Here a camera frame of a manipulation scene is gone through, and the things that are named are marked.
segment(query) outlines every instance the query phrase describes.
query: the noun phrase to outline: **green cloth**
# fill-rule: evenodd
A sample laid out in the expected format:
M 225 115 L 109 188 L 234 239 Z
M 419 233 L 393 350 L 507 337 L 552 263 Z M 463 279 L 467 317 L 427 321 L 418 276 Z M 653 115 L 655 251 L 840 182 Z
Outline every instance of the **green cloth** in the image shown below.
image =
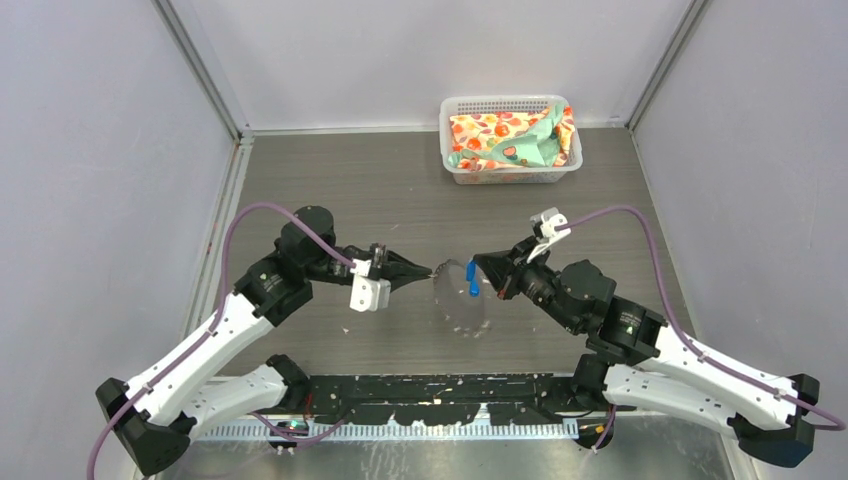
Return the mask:
M 562 121 L 563 110 L 565 110 L 564 103 L 554 104 L 548 114 L 527 129 L 523 135 L 504 140 L 495 145 L 490 152 L 477 152 L 467 148 L 453 152 L 449 157 L 449 163 L 456 167 L 463 158 L 477 157 L 483 160 L 512 163 L 521 167 L 551 167 L 559 155 L 559 136 L 554 131 L 554 127 Z M 503 152 L 510 147 L 515 147 L 516 152 L 514 155 L 507 156 Z

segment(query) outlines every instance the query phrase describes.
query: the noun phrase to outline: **folded cloth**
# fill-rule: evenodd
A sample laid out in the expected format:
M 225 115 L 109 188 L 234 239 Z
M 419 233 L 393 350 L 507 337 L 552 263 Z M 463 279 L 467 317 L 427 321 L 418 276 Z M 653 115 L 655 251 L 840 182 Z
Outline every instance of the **folded cloth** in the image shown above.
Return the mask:
M 474 171 L 561 167 L 568 162 L 575 131 L 571 107 L 565 103 L 539 113 L 455 115 L 450 124 L 450 165 Z

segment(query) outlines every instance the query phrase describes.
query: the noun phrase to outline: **white plastic basket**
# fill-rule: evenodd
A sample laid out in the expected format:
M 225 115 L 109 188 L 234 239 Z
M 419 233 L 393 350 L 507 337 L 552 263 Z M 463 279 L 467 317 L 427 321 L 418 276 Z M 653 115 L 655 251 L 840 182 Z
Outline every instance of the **white plastic basket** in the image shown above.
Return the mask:
M 568 105 L 568 101 L 558 95 L 483 95 L 448 98 L 442 102 L 442 109 L 439 113 L 439 142 L 442 147 L 442 165 L 444 165 L 445 170 L 451 172 L 454 181 L 460 185 L 556 182 L 566 173 L 573 172 L 583 165 L 583 148 L 580 146 L 580 134 L 577 130 L 574 131 L 568 163 L 561 167 L 499 168 L 497 170 L 472 172 L 462 168 L 454 168 L 448 164 L 448 158 L 453 151 L 450 117 L 496 112 L 535 113 L 555 103 L 563 102 Z

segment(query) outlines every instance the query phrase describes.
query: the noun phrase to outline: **blue clip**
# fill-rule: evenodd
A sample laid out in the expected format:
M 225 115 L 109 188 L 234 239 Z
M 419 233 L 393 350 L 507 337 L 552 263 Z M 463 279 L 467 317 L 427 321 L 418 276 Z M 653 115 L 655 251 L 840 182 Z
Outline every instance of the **blue clip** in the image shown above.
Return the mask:
M 465 281 L 471 283 L 470 288 L 468 289 L 468 294 L 472 297 L 476 297 L 480 295 L 480 285 L 477 284 L 477 276 L 475 273 L 477 272 L 477 263 L 474 260 L 468 262 L 468 265 L 465 266 Z

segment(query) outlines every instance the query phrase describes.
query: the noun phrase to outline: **white wall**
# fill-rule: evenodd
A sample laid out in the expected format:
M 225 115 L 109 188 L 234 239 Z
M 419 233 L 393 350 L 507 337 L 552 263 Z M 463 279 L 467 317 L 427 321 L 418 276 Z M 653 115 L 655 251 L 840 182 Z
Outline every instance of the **white wall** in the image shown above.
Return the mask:
M 180 3 L 233 110 L 267 130 L 435 126 L 447 97 L 528 93 L 564 95 L 580 124 L 620 125 L 689 1 Z
M 0 65 L 0 477 L 83 478 L 95 388 L 177 342 L 232 142 L 149 1 L 2 2 Z
M 636 132 L 704 338 L 848 417 L 848 4 L 715 0 Z M 848 433 L 771 478 L 845 478 Z

